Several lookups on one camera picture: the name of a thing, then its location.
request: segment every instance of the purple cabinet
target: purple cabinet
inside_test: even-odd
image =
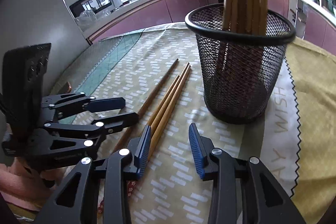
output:
[[[306,29],[303,39],[322,47],[326,33],[326,20],[312,8],[307,9]]]
[[[96,36],[92,42],[164,23],[184,22],[185,16],[190,11],[217,2],[218,0],[159,0],[135,12],[130,11],[129,16],[118,23],[110,22],[111,26]]]
[[[336,29],[327,23],[322,48],[336,55]]]
[[[183,22],[194,9],[208,4],[207,0],[165,0],[172,22]]]
[[[114,24],[97,36],[92,42],[95,43],[100,39],[111,37],[113,35],[171,22],[166,2],[164,0],[159,0]]]
[[[287,18],[288,16],[288,0],[267,0],[268,9],[279,13]]]
[[[184,21],[188,13],[185,0],[165,0],[172,22]]]

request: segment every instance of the yellow cloth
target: yellow cloth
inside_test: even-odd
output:
[[[296,89],[301,151],[292,200],[316,224],[336,194],[336,57],[296,38],[286,57]]]

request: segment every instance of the kitchen counter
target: kitchen counter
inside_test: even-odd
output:
[[[317,3],[313,1],[310,1],[310,0],[302,0],[302,1],[308,4],[314,10],[316,10],[319,14],[325,17],[334,27],[336,27],[336,17],[332,13],[325,10],[324,8],[322,8],[320,5],[318,5]]]
[[[91,26],[89,29],[83,32],[84,37],[89,40],[95,34],[98,33],[98,31],[102,28],[106,28],[111,22],[119,21],[121,18],[123,18],[125,15],[132,13],[132,11],[137,9],[142,9],[143,7],[147,7],[152,5],[152,3],[160,1],[160,0],[135,0],[131,3],[120,7],[119,9],[115,10],[113,13],[108,15],[107,17],[104,17],[100,20],[98,20],[93,26]],[[321,16],[323,16],[330,24],[334,27],[336,27],[336,17],[332,15],[329,11],[325,10],[324,8],[320,7],[318,4],[310,1],[310,0],[302,0],[304,3],[308,4],[311,8],[313,8],[317,13],[319,13]]]
[[[91,36],[92,34],[94,34],[96,31],[98,31],[99,29],[101,29],[103,26],[105,26],[106,24],[108,24],[109,22],[115,20],[116,18],[122,16],[123,14],[138,8],[150,1],[153,0],[134,0],[129,4],[126,4],[122,7],[120,7],[119,9],[115,10],[113,13],[111,13],[110,15],[101,18],[100,20],[97,20],[97,22],[91,26],[89,29],[85,30],[83,32],[83,35],[85,38],[88,38],[89,36]]]

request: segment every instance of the basket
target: basket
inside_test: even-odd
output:
[[[224,122],[250,123],[266,110],[295,28],[268,10],[266,36],[223,31],[223,9],[198,8],[185,23],[196,34],[207,108]]]

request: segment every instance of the metal screw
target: metal screw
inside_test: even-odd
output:
[[[91,159],[89,157],[85,157],[81,159],[82,164],[89,164],[91,162]]]
[[[122,156],[126,156],[129,154],[129,150],[127,148],[120,149],[119,154]]]
[[[93,141],[92,141],[92,140],[86,140],[86,141],[84,142],[84,145],[85,145],[85,146],[91,146],[91,145],[93,145]]]
[[[259,163],[259,159],[257,157],[252,157],[252,158],[250,158],[250,163],[252,163],[252,164],[258,164]]]
[[[222,150],[219,148],[214,148],[211,150],[211,153],[213,153],[214,155],[220,155],[222,153]]]
[[[95,125],[96,125],[96,127],[102,127],[104,125],[104,123],[103,122],[96,122]]]

